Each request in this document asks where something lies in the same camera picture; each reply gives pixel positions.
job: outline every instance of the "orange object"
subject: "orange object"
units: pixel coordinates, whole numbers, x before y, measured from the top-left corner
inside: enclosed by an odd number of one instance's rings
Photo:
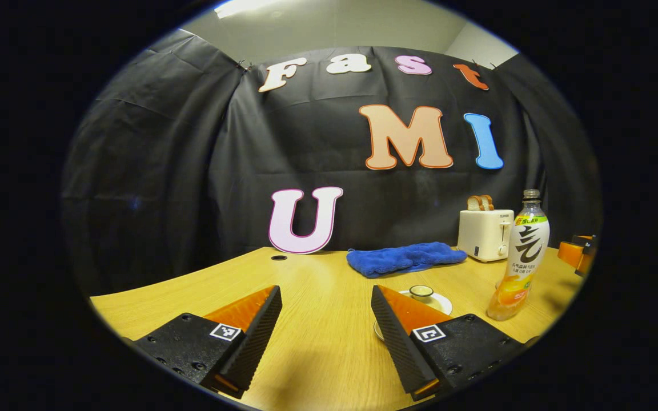
[[[562,241],[560,243],[560,248],[558,249],[558,258],[563,260],[565,263],[572,265],[576,269],[580,264],[580,257],[582,255],[582,245],[572,244],[567,241]]]
[[[221,307],[210,314],[204,315],[204,318],[221,323],[238,327],[243,332],[248,331],[250,323],[253,322],[255,315],[258,314],[264,302],[268,299],[269,294],[274,289],[274,285],[254,292],[250,296],[243,297],[232,304]]]
[[[449,315],[439,312],[439,310],[429,307],[420,301],[411,299],[408,296],[403,296],[400,292],[393,291],[387,287],[378,285],[382,296],[389,303],[395,317],[400,320],[400,325],[403,326],[405,332],[410,333],[415,328],[427,327],[443,323],[444,321],[452,320]]]
[[[219,383],[225,384],[228,388],[230,388],[233,391],[237,391],[238,387],[235,387],[230,381],[225,380],[225,377],[222,377],[220,374],[215,374],[215,380],[217,380]]]
[[[580,275],[585,275],[591,269],[591,263],[593,262],[593,257],[595,257],[595,252],[591,254],[583,254],[580,258],[580,263],[577,265],[577,272]]]
[[[489,89],[489,86],[479,81],[478,78],[479,73],[475,72],[474,70],[471,70],[470,68],[468,68],[467,65],[454,65],[454,68],[459,69],[460,72],[462,72],[462,74],[464,75],[464,78],[466,78],[469,83],[472,83],[473,86],[480,88],[484,91],[487,91]]]
[[[516,307],[527,299],[527,294],[529,291],[529,285],[525,287],[525,284],[528,284],[535,278],[535,275],[530,274],[525,277],[523,280],[519,279],[519,276],[510,276],[505,275],[499,287],[496,289],[496,294],[498,301],[509,307]]]
[[[428,384],[423,385],[423,387],[418,388],[418,390],[414,391],[413,394],[419,396],[419,395],[423,395],[424,393],[432,393],[433,391],[436,390],[436,388],[438,388],[440,384],[441,382],[438,380],[438,378],[436,378],[435,380],[429,382]]]

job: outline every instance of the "black cloth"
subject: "black cloth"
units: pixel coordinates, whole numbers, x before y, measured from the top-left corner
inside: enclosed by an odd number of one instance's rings
[[[570,104],[540,70],[521,54],[494,70],[512,91],[533,135],[547,179],[543,210],[550,219],[550,247],[574,235],[600,234],[603,196],[600,174],[585,127]]]
[[[193,265],[202,179],[243,68],[178,30],[138,54],[84,115],[63,172],[62,218],[89,295]]]
[[[368,72],[330,74],[330,59],[363,54]],[[418,55],[431,75],[407,75],[397,55]],[[266,67],[306,57],[266,93]],[[480,73],[483,91],[453,65]],[[408,125],[419,106],[441,110],[449,168],[366,167],[368,120],[386,104]],[[476,164],[464,114],[489,117],[498,170]],[[324,249],[455,245],[470,195],[521,209],[543,193],[550,245],[597,225],[595,166],[582,127],[544,76],[520,58],[497,70],[397,47],[337,47],[276,58],[245,71],[207,42],[177,31],[139,54],[104,88],[76,133],[63,176],[63,220],[75,273],[90,295],[157,283],[270,247],[272,193],[300,189],[294,232],[314,229],[311,192],[337,186],[334,233]],[[391,146],[391,155],[399,155]]]
[[[330,74],[332,57],[363,54],[368,72]],[[395,57],[418,55],[431,75],[407,75]],[[266,93],[258,88],[273,63],[305,57],[287,84]],[[470,84],[454,65],[480,73],[483,91]],[[441,109],[441,127],[449,168],[431,169],[418,159],[392,169],[371,170],[365,104],[386,104],[408,125],[419,106]],[[477,166],[476,138],[464,114],[482,114],[504,167]],[[394,148],[391,154],[399,159]],[[267,237],[276,190],[300,189],[294,217],[295,234],[314,228],[316,200],[311,192],[337,186],[332,239],[324,249],[372,250],[442,241],[455,245],[459,211],[470,195],[491,195],[496,208],[521,209],[527,188],[545,191],[545,174],[537,139],[528,133],[517,99],[492,70],[443,54],[397,47],[337,47],[276,58],[243,76],[227,109],[208,169],[208,203],[216,216],[216,244],[221,259],[259,247]]]

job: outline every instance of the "plastic bottle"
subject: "plastic bottle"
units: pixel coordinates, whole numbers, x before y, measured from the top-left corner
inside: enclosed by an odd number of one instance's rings
[[[507,270],[486,310],[486,315],[494,320],[507,320],[522,309],[535,271],[545,256],[550,224],[540,203],[540,190],[524,190],[523,208],[509,238]]]

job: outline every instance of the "blue letter i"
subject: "blue letter i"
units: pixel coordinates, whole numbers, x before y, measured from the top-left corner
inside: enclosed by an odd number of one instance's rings
[[[494,137],[491,135],[491,120],[486,115],[473,114],[468,112],[464,114],[464,120],[471,125],[476,143],[479,146],[479,156],[476,158],[476,164],[479,167],[489,170],[495,170],[504,166],[504,161],[499,158],[494,146]]]

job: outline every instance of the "ceiling light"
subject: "ceiling light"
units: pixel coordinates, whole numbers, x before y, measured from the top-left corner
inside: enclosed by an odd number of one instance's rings
[[[226,18],[229,15],[234,15],[241,11],[256,10],[275,2],[277,0],[231,0],[215,7],[215,13],[217,13],[218,18]]]

